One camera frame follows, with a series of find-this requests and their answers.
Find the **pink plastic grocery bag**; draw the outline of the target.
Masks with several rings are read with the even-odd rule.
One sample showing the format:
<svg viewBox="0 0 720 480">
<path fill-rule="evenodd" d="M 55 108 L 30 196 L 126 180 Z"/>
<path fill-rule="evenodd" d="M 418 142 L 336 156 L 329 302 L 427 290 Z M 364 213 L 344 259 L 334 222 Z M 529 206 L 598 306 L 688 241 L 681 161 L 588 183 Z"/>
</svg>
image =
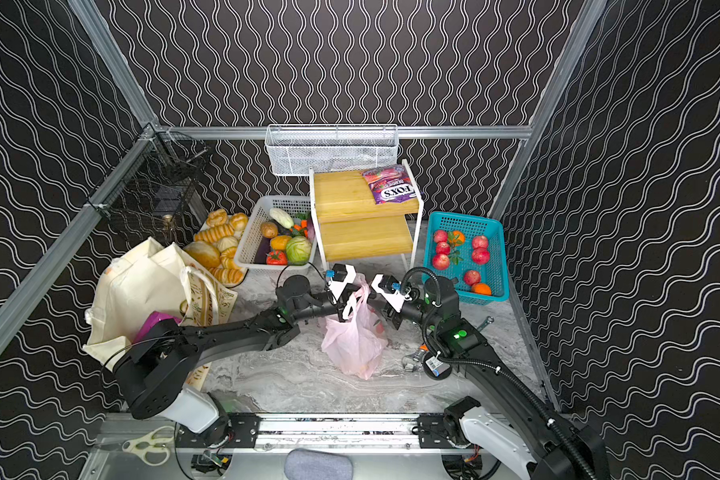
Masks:
<svg viewBox="0 0 720 480">
<path fill-rule="evenodd" d="M 353 293 L 357 305 L 350 318 L 341 322 L 333 314 L 319 320 L 324 333 L 321 350 L 345 375 L 369 380 L 381 364 L 388 339 L 380 317 L 368 304 L 372 289 L 363 274 L 353 286 L 359 290 Z"/>
</svg>

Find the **purple snack packet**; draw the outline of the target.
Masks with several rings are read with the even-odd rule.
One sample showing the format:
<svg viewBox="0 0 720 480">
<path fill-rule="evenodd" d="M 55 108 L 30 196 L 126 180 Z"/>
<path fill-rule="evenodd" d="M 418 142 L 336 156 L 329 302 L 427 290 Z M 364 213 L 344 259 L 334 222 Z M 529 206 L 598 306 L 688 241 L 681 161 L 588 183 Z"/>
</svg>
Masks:
<svg viewBox="0 0 720 480">
<path fill-rule="evenodd" d="M 140 327 L 139 331 L 137 332 L 137 334 L 136 334 L 135 338 L 132 340 L 132 342 L 136 343 L 136 342 L 143 340 L 146 337 L 147 333 L 155 325 L 157 325 L 159 322 L 161 322 L 163 320 L 172 320 L 177 325 L 180 325 L 182 323 L 182 320 L 178 317 L 169 315 L 167 313 L 154 311 L 147 317 L 147 319 L 145 320 L 143 325 Z"/>
</svg>

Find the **cream canvas tote bag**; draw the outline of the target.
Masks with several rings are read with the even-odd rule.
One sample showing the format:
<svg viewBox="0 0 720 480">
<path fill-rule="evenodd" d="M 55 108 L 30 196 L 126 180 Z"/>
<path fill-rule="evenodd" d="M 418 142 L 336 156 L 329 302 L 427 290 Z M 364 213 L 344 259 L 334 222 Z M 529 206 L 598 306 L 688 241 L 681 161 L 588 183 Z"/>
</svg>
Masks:
<svg viewBox="0 0 720 480">
<path fill-rule="evenodd" d="M 100 276 L 85 311 L 91 327 L 83 350 L 107 369 L 139 341 L 154 312 L 181 326 L 210 327 L 229 321 L 238 294 L 177 245 L 148 238 L 113 260 Z"/>
</svg>

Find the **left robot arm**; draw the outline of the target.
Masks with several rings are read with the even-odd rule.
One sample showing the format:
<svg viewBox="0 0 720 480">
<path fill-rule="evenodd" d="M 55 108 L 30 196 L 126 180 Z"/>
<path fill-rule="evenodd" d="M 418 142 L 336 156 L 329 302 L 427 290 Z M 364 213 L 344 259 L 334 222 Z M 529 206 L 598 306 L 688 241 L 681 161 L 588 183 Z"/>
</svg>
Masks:
<svg viewBox="0 0 720 480">
<path fill-rule="evenodd" d="M 341 317 L 361 287 L 332 282 L 339 293 L 314 293 L 303 275 L 275 289 L 272 307 L 243 321 L 211 327 L 157 322 L 115 363 L 113 373 L 133 418 L 161 416 L 215 445 L 229 435 L 229 417 L 219 402 L 186 384 L 190 373 L 209 362 L 280 348 L 300 333 L 299 323 L 329 315 Z"/>
</svg>

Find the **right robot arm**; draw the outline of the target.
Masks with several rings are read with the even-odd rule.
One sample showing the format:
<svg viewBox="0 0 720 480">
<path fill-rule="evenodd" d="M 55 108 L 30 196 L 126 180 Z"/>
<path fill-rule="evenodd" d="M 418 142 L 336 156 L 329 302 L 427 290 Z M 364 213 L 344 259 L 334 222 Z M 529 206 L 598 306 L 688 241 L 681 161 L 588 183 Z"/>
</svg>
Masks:
<svg viewBox="0 0 720 480">
<path fill-rule="evenodd" d="M 424 269 L 420 284 L 378 274 L 371 288 L 394 325 L 417 324 L 431 357 L 461 372 L 500 409 L 501 419 L 472 398 L 452 404 L 443 420 L 454 445 L 476 445 L 520 479 L 607 479 L 603 439 L 549 407 L 499 358 L 461 312 L 451 280 Z"/>
</svg>

